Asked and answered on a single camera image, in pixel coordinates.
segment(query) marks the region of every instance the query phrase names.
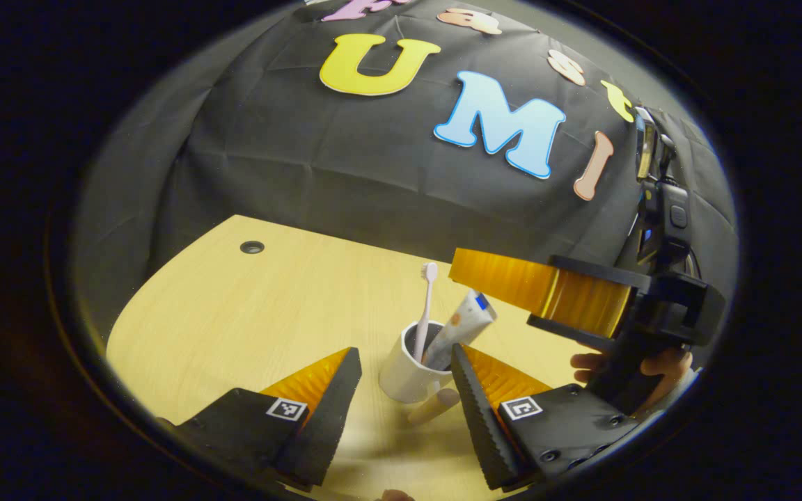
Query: black fabric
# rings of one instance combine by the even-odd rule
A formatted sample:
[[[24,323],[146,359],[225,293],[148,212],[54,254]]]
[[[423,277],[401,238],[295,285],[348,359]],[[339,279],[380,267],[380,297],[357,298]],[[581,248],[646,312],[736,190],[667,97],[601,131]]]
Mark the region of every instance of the black fabric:
[[[233,214],[433,260],[451,260],[457,247],[540,262],[550,254],[607,266],[618,259],[639,190],[634,127],[608,105],[599,82],[621,86],[614,77],[500,14],[493,14],[503,31],[496,37],[436,19],[448,7],[486,12],[464,3],[417,0],[362,19],[319,22],[344,3],[302,7],[254,40],[245,31],[213,45],[154,88],[109,139],[91,167],[74,261],[77,297],[97,335],[108,337],[147,277]],[[427,57],[401,92],[341,94],[326,88],[319,70],[333,39],[347,33],[386,38],[363,59],[365,74],[388,71],[401,38],[433,42],[441,53]],[[550,48],[578,61],[588,85],[551,69]],[[481,139],[462,148],[434,136],[459,97],[461,70],[497,79],[512,110],[538,98],[566,113],[547,180],[506,162],[518,140],[489,155]],[[615,153],[586,202],[572,185],[597,130]],[[696,136],[674,140],[694,143]],[[703,148],[684,162],[701,170],[689,182],[732,222],[722,170]]]

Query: table surface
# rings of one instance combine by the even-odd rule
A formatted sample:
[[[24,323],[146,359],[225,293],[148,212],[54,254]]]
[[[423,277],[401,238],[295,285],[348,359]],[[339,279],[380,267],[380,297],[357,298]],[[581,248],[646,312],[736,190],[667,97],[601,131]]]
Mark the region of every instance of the table surface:
[[[264,251],[242,253],[250,240]],[[379,389],[379,364],[423,313],[424,262],[232,216],[144,283],[113,328],[107,359],[153,415],[181,424],[227,390],[263,390],[324,356],[359,348],[363,376],[324,486],[311,497],[370,501],[398,488],[417,501],[503,498],[487,488],[461,406],[411,427],[407,413],[416,404]],[[432,319],[446,321],[468,288],[448,278],[448,263],[437,264]],[[473,348],[554,388],[574,381],[569,359],[588,349],[528,326],[525,310],[491,304],[496,323]]]

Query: light blue letter m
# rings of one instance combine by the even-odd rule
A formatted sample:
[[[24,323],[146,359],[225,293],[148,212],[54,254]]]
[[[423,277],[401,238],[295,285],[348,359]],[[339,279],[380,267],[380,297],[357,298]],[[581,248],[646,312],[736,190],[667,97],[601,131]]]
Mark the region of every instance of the light blue letter m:
[[[435,136],[468,148],[478,140],[472,126],[480,118],[486,152],[499,152],[521,134],[519,144],[506,152],[506,161],[541,180],[550,177],[550,149],[565,113],[542,99],[532,99],[510,112],[500,83],[492,77],[474,71],[459,71],[457,77],[462,80],[462,92],[448,123],[435,127]]]

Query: yellow letter u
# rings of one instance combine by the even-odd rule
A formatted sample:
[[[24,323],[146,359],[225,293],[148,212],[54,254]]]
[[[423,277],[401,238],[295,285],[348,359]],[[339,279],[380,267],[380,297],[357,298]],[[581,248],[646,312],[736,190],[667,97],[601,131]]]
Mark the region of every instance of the yellow letter u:
[[[398,40],[401,55],[395,66],[385,75],[369,77],[357,72],[357,65],[373,45],[385,42],[385,37],[365,33],[341,35],[336,38],[336,48],[327,56],[321,67],[321,82],[338,92],[360,95],[385,95],[398,92],[410,85],[423,61],[429,54],[437,54],[441,47],[422,40],[402,38]]]

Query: white cup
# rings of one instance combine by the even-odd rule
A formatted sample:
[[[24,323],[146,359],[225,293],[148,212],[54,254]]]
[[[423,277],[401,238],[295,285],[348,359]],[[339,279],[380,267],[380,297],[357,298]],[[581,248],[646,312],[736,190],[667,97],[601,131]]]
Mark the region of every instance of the white cup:
[[[382,363],[382,368],[379,369],[379,387],[391,399],[406,404],[426,400],[426,397],[440,390],[454,378],[454,374],[450,371],[430,369],[411,356],[410,350],[414,347],[417,323],[414,321],[401,331],[401,336],[398,336],[395,345]],[[426,348],[444,326],[445,324],[438,321],[429,322]]]

